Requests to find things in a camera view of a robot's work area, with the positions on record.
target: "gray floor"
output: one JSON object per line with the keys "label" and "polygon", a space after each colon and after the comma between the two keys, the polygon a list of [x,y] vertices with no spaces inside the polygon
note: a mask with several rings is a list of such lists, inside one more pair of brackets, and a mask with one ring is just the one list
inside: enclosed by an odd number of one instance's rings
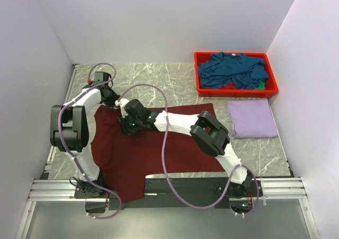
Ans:
{"label": "gray floor", "polygon": [[38,202],[27,238],[309,239],[299,200],[268,200],[242,219],[229,209],[140,208],[86,217],[83,202]]}
{"label": "gray floor", "polygon": [[[217,118],[230,130],[232,121],[228,115],[227,100],[230,98],[201,98],[195,89],[195,69],[191,63],[167,64],[114,64],[117,76],[113,89],[121,94],[127,88],[139,84],[149,83],[160,87],[168,98],[168,105],[189,105],[213,103]],[[70,90],[69,99],[74,98],[86,85],[88,71],[92,65],[79,65],[76,68],[75,78]],[[109,66],[98,67],[97,70],[113,73]],[[132,89],[127,99],[137,98],[146,107],[163,107],[164,101],[159,92],[151,87],[137,87]],[[94,113],[99,107],[92,109],[88,116],[90,128],[90,142],[95,135]],[[231,136],[231,143],[235,153],[242,159],[257,176],[290,176],[288,163],[279,138],[235,139]],[[49,179],[69,179],[77,172],[65,154],[55,151]],[[181,173],[179,176],[215,176],[220,173]]]}

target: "robotic arm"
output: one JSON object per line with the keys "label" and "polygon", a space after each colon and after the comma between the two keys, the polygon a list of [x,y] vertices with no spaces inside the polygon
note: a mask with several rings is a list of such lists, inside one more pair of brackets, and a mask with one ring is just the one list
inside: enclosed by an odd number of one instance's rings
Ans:
{"label": "robotic arm", "polygon": [[[110,74],[105,72],[96,72],[94,81],[84,87],[82,92],[92,85],[107,81]],[[58,131],[58,115],[64,105],[55,105],[51,109],[51,130],[50,141],[53,146],[65,152],[60,141]],[[166,130],[166,117],[169,120],[168,130],[181,134],[192,136],[201,150],[207,155],[215,157],[223,166],[225,171],[230,174],[236,165],[240,165],[240,159],[236,156],[231,146],[228,130],[212,114],[202,111],[200,114],[183,115],[167,113],[162,110],[149,110],[145,108],[140,101],[133,99],[131,101],[120,99],[108,85],[103,85],[97,89],[88,91],[71,107],[65,110],[62,116],[62,123],[72,121],[71,126],[63,126],[63,136],[68,148],[73,151],[79,164],[86,175],[92,181],[98,179],[100,169],[94,163],[88,149],[88,125],[86,115],[98,103],[104,103],[108,107],[118,108],[121,110],[121,116],[118,121],[121,125],[122,132],[126,135],[135,134],[140,128],[152,131]],[[74,162],[74,158],[65,152]],[[244,167],[239,167],[231,178],[231,183],[238,185],[247,192],[251,183],[252,176]]]}

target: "blue clothing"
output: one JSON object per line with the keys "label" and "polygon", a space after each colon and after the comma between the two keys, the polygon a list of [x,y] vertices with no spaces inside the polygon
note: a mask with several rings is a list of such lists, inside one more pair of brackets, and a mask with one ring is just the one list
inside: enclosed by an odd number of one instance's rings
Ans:
{"label": "blue clothing", "polygon": [[220,89],[232,81],[238,89],[253,90],[269,79],[264,66],[264,59],[220,52],[198,66],[200,84],[202,88]]}

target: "green cloth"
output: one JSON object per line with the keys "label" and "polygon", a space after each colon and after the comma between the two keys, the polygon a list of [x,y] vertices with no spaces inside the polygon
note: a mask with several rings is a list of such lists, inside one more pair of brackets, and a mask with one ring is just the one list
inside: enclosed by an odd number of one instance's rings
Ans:
{"label": "green cloth", "polygon": [[264,90],[265,89],[265,83],[261,81],[255,90]]}

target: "red plastic basket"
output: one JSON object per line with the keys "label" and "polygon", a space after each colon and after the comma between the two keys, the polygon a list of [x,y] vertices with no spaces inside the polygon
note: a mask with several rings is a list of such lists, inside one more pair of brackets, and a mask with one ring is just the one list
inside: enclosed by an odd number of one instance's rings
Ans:
{"label": "red plastic basket", "polygon": [[212,54],[217,54],[219,52],[195,52],[194,61],[195,61],[195,76],[197,79],[197,90],[200,97],[250,97],[250,98],[270,98],[278,93],[278,86],[275,82],[272,68],[269,62],[269,59],[266,54],[253,53],[253,52],[225,52],[232,54],[245,54],[248,56],[262,58],[266,62],[265,70],[269,75],[269,80],[265,84],[264,90],[220,90],[220,89],[204,89],[200,86],[200,79],[198,74],[198,65],[205,63],[211,59]]}

